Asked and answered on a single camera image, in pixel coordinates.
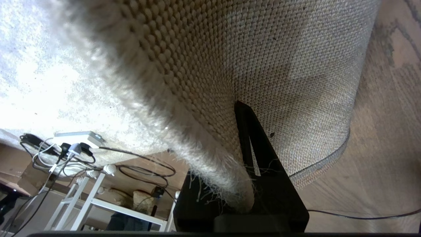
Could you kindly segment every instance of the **white metal frame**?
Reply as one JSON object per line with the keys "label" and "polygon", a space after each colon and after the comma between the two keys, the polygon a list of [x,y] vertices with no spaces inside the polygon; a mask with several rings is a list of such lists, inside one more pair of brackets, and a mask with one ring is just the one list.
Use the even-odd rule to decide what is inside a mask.
{"label": "white metal frame", "polygon": [[[170,212],[170,216],[168,217],[168,221],[156,218],[154,216],[150,216],[150,215],[146,215],[143,213],[139,213],[136,212],[134,210],[130,210],[109,202],[105,202],[102,200],[99,200],[97,198],[95,198],[96,193],[99,189],[99,187],[101,187],[101,183],[104,180],[105,174],[101,173],[99,175],[99,177],[97,178],[91,192],[89,193],[88,198],[86,199],[84,205],[82,206],[79,214],[77,215],[75,222],[73,223],[73,226],[71,227],[70,230],[72,231],[77,231],[80,230],[80,228],[82,227],[82,225],[86,222],[86,218],[92,208],[93,205],[98,206],[98,207],[102,207],[105,209],[109,209],[109,210],[113,210],[116,212],[120,212],[129,216],[133,216],[135,218],[141,219],[141,220],[145,220],[148,222],[152,222],[155,223],[157,225],[160,225],[160,232],[169,232],[171,230],[171,225],[173,222],[173,210],[176,204],[176,200],[178,198],[178,193],[176,194],[176,200],[173,203],[173,206],[171,208],[171,212]],[[59,223],[57,224],[57,226],[55,227],[55,230],[62,230],[64,223],[66,223],[67,218],[70,215],[70,212],[72,211],[72,209],[75,207],[75,204],[80,196],[80,194],[82,193],[83,189],[85,188],[86,184],[88,183],[89,178],[88,177],[84,177],[82,183],[80,186],[77,186],[76,184],[73,184],[73,186],[71,187],[70,191],[67,193],[66,197],[60,202],[59,206],[57,207],[56,211],[54,212],[53,216],[51,217],[50,221],[48,222],[47,226],[45,227],[45,230],[51,230],[55,220],[57,219],[59,213],[61,212],[62,208],[64,207],[65,204],[68,204],[68,207],[66,209],[66,211],[64,212],[64,214],[61,216]]]}
{"label": "white metal frame", "polygon": [[60,212],[62,211],[63,207],[65,205],[68,205],[64,214],[61,215],[61,218],[59,220],[59,223],[54,228],[55,230],[62,230],[64,223],[67,221],[67,218],[69,217],[72,209],[75,207],[76,202],[79,199],[79,196],[82,194],[84,188],[88,184],[89,178],[84,177],[82,180],[82,183],[80,185],[73,184],[70,188],[67,195],[61,200],[58,207],[54,211],[52,217],[48,221],[47,225],[45,226],[44,230],[51,230],[53,228],[54,222],[56,221],[57,217],[60,215]]}

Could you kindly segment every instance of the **frayed fabric threads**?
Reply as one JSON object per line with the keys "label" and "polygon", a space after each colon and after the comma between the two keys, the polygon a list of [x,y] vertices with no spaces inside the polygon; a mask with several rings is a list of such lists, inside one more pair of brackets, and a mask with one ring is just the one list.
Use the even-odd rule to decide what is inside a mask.
{"label": "frayed fabric threads", "polygon": [[50,12],[64,35],[107,81],[130,112],[160,137],[191,169],[240,212],[254,203],[244,166],[178,101],[163,75],[139,48],[119,6],[111,1],[51,1]]}

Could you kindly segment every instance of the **black cable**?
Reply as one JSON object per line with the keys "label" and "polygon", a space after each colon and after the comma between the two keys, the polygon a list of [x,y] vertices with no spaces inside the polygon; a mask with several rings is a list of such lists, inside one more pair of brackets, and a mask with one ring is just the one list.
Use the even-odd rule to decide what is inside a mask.
{"label": "black cable", "polygon": [[99,149],[109,150],[109,151],[116,151],[116,152],[120,152],[120,153],[125,153],[125,154],[129,154],[129,155],[137,156],[139,158],[142,158],[142,159],[145,159],[145,160],[150,161],[152,163],[155,163],[155,164],[157,164],[159,166],[162,166],[162,167],[164,167],[164,168],[166,168],[168,170],[171,170],[173,172],[170,175],[162,175],[163,177],[171,177],[171,176],[173,176],[173,175],[176,174],[176,170],[171,165],[169,165],[167,163],[162,164],[164,162],[160,163],[160,162],[154,161],[154,160],[152,160],[152,159],[150,159],[148,157],[145,157],[145,156],[142,156],[142,155],[139,155],[139,154],[130,152],[130,151],[125,151],[125,150],[117,149],[117,148],[110,148],[110,147],[103,147],[103,146],[101,146],[101,147],[99,147]]}
{"label": "black cable", "polygon": [[92,161],[91,162],[88,162],[88,161],[83,161],[83,160],[81,160],[81,159],[79,159],[79,158],[77,158],[77,157],[73,157],[74,159],[76,159],[77,160],[77,162],[81,162],[81,163],[84,163],[84,164],[94,164],[95,162],[96,162],[96,159],[95,159],[95,157],[92,155],[92,156],[90,156],[91,158],[92,158]]}
{"label": "black cable", "polygon": [[133,206],[133,209],[137,210],[137,208],[140,206],[140,204],[142,204],[144,201],[149,200],[151,198],[154,198],[154,197],[150,196],[150,197],[147,197],[147,198],[143,199],[139,204],[136,205],[136,207]]}
{"label": "black cable", "polygon": [[167,192],[167,194],[172,198],[173,201],[175,201],[174,197],[170,194],[170,192],[168,192],[166,189],[164,189],[165,192]]}
{"label": "black cable", "polygon": [[[132,178],[132,179],[134,179],[134,180],[142,181],[142,182],[145,182],[145,183],[150,183],[150,184],[156,185],[156,186],[158,186],[158,187],[160,187],[160,188],[162,188],[162,189],[166,189],[166,188],[168,187],[168,180],[167,180],[164,176],[159,176],[159,174],[157,174],[157,173],[155,173],[155,172],[153,172],[153,171],[151,171],[151,170],[144,169],[144,168],[142,168],[142,167],[138,167],[138,166],[133,166],[133,165],[124,165],[124,164],[123,164],[123,165],[118,165],[118,166],[117,166],[117,168],[118,168],[118,170],[119,170],[122,174],[124,174],[125,176],[127,176],[127,177],[129,177],[129,178]],[[138,170],[136,170],[136,169],[140,169],[140,170],[148,170],[148,171],[150,171],[151,173],[156,174],[156,175],[150,175],[150,176],[155,176],[155,177],[161,178],[162,180],[164,180],[164,181],[165,181],[165,184],[163,185],[163,184],[160,184],[160,183],[157,183],[157,182],[154,182],[154,181],[149,181],[149,180],[141,179],[141,178],[138,178],[138,177],[134,177],[134,176],[132,176],[131,174],[129,174],[129,173],[127,173],[126,171],[124,171],[124,170],[123,170],[123,168],[129,169],[129,170],[132,170],[132,171],[134,171],[134,172],[141,173],[141,174],[144,174],[144,173],[142,173],[142,172],[140,172],[140,171],[138,171]]]}
{"label": "black cable", "polygon": [[335,215],[335,216],[339,216],[339,217],[356,219],[356,220],[383,220],[383,219],[399,218],[399,217],[404,217],[404,216],[415,215],[415,214],[421,213],[421,209],[418,209],[418,210],[415,210],[413,212],[400,214],[400,215],[390,215],[390,216],[382,216],[382,217],[356,217],[356,216],[341,215],[341,214],[337,214],[337,213],[331,213],[331,212],[320,211],[320,210],[307,210],[307,211],[308,212],[319,212],[319,213],[324,213],[324,214],[328,214],[328,215]]}
{"label": "black cable", "polygon": [[[125,165],[125,164],[122,164],[122,165],[118,165],[117,166],[118,170],[122,174],[124,174],[125,176],[127,176],[129,178],[132,178],[134,180],[138,180],[138,181],[142,181],[142,182],[145,182],[145,183],[150,183],[150,184],[156,185],[156,186],[164,189],[164,191],[167,192],[168,195],[174,200],[174,197],[166,189],[168,187],[168,180],[166,178],[167,177],[174,176],[176,174],[176,170],[174,169],[174,167],[172,167],[171,165],[169,165],[169,164],[167,164],[167,163],[165,163],[163,161],[157,162],[157,161],[152,160],[152,159],[150,159],[148,157],[145,157],[145,156],[142,156],[142,155],[139,155],[139,154],[130,152],[130,151],[125,151],[125,150],[121,150],[121,149],[117,149],[117,148],[109,148],[109,147],[99,147],[99,149],[104,149],[104,150],[109,150],[109,151],[116,151],[116,152],[121,152],[121,153],[124,153],[124,154],[129,154],[129,155],[137,156],[139,158],[142,158],[142,159],[145,159],[147,161],[153,162],[153,163],[155,163],[155,164],[157,164],[157,165],[159,165],[161,167],[164,167],[164,168],[170,170],[172,173],[169,174],[169,175],[167,175],[167,174],[158,174],[158,173],[156,173],[156,172],[154,172],[152,170],[148,170],[148,169],[145,169],[145,168],[142,168],[142,167],[138,167],[138,166],[134,166],[134,165]],[[147,175],[147,176],[161,178],[165,182],[165,184],[156,183],[154,181],[149,181],[149,180],[145,180],[145,179],[142,179],[142,178],[139,178],[139,177],[135,177],[134,175],[132,175],[132,174],[128,173],[127,171],[125,171],[125,169],[131,170],[133,172],[136,172],[136,173],[139,173],[139,174],[142,174],[142,175]]]}
{"label": "black cable", "polygon": [[100,169],[100,168],[98,168],[96,166],[91,165],[91,163],[85,162],[85,161],[83,161],[83,160],[81,160],[79,158],[73,157],[73,159],[75,159],[76,161],[72,161],[71,160],[70,163],[82,163],[85,166],[89,167],[91,170],[102,170],[102,169]]}
{"label": "black cable", "polygon": [[[29,156],[31,157],[31,159],[32,159],[32,157],[34,156],[34,155],[32,155],[32,153],[23,145],[23,143],[22,142],[20,142],[19,143],[24,149],[25,149],[25,151],[29,154]],[[40,165],[40,164],[38,164],[38,163],[36,163],[37,162],[37,160],[38,160],[38,156],[36,156],[35,157],[35,159],[34,159],[34,161],[35,161],[35,163],[33,162],[32,163],[32,168],[34,168],[34,169],[36,169],[36,170],[39,170],[39,171],[42,171],[42,172],[44,172],[44,173],[46,173],[46,174],[48,174],[48,171],[46,171],[46,170],[43,170],[43,169],[40,169],[40,168],[38,168],[38,167],[36,167],[36,165],[38,165],[38,166],[40,166],[40,167],[43,167],[43,165]]]}
{"label": "black cable", "polygon": [[16,214],[15,214],[15,216],[13,217],[13,220],[10,222],[10,224],[9,224],[9,226],[7,227],[7,229],[5,228],[4,229],[4,233],[6,233],[5,235],[7,235],[7,233],[9,232],[9,230],[10,230],[10,228],[13,226],[13,222],[15,221],[15,219],[16,219],[16,217],[19,215],[19,212],[21,212],[21,210],[22,210],[22,208],[29,202],[29,201],[31,201],[32,199],[34,199],[34,198],[36,198],[38,195],[41,195],[41,194],[44,194],[44,193],[46,193],[47,191],[44,191],[44,192],[40,192],[40,193],[38,193],[38,194],[36,194],[36,195],[34,195],[34,196],[32,196],[32,197],[30,197],[30,198],[28,198],[27,200],[26,200],[26,202],[18,209],[18,211],[16,212]]}
{"label": "black cable", "polygon": [[35,209],[34,213],[32,214],[32,216],[18,229],[18,231],[16,231],[16,233],[14,233],[11,237],[15,237],[23,228],[25,228],[25,226],[32,220],[32,218],[34,218],[35,214],[38,212],[38,210],[40,209],[41,205],[43,204],[45,198],[47,197],[48,193],[51,191],[53,185],[56,183],[58,177],[60,176],[61,172],[64,170],[64,168],[66,167],[67,163],[69,163],[69,160],[66,161],[66,163],[63,165],[63,167],[60,169],[60,171],[58,172],[57,176],[55,177],[55,179],[53,180],[52,184],[50,185],[50,188],[48,188],[46,194],[44,195],[43,199],[41,199],[40,204],[38,205],[37,209]]}
{"label": "black cable", "polygon": [[70,180],[69,184],[67,185],[67,187],[69,187],[69,186],[72,184],[72,182],[73,182],[73,180],[75,180],[75,178],[82,176],[82,175],[83,175],[83,174],[81,174],[82,172],[85,172],[85,171],[88,171],[88,170],[90,170],[90,169],[84,169],[84,170],[81,170],[81,171],[77,172],[74,176],[69,176],[69,175],[66,175],[66,173],[65,173],[65,172],[64,172],[64,170],[63,170],[63,174],[64,174],[66,177],[72,178],[72,179]]}

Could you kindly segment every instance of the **power strip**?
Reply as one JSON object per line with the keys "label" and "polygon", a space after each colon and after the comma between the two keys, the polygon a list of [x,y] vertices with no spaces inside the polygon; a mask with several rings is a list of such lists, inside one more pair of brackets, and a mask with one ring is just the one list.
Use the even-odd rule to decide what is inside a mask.
{"label": "power strip", "polygon": [[92,131],[56,133],[53,138],[53,143],[58,145],[62,143],[86,143],[93,149],[98,149],[103,142],[104,139]]}

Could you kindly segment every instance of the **plug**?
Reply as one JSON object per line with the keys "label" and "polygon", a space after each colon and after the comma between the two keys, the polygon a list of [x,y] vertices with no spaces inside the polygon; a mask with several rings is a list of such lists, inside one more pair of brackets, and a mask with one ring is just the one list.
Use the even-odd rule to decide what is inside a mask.
{"label": "plug", "polygon": [[104,166],[104,172],[114,176],[114,173],[117,171],[117,167],[115,166],[115,164],[107,164]]}
{"label": "plug", "polygon": [[73,155],[80,155],[80,153],[82,153],[82,147],[80,146],[79,143],[75,143],[70,146],[69,152],[72,153]]}
{"label": "plug", "polygon": [[87,154],[88,156],[93,156],[93,153],[89,150],[91,147],[88,144],[80,143],[80,147],[82,148],[83,153]]}
{"label": "plug", "polygon": [[60,147],[61,147],[61,153],[59,155],[59,160],[63,159],[66,156],[66,154],[69,152],[70,144],[63,143]]}
{"label": "plug", "polygon": [[161,187],[156,186],[152,191],[151,196],[154,198],[161,198],[164,195],[164,189]]}
{"label": "plug", "polygon": [[99,171],[97,171],[97,170],[88,170],[88,171],[86,171],[86,174],[89,177],[92,177],[92,178],[96,179],[96,177],[99,176]]}

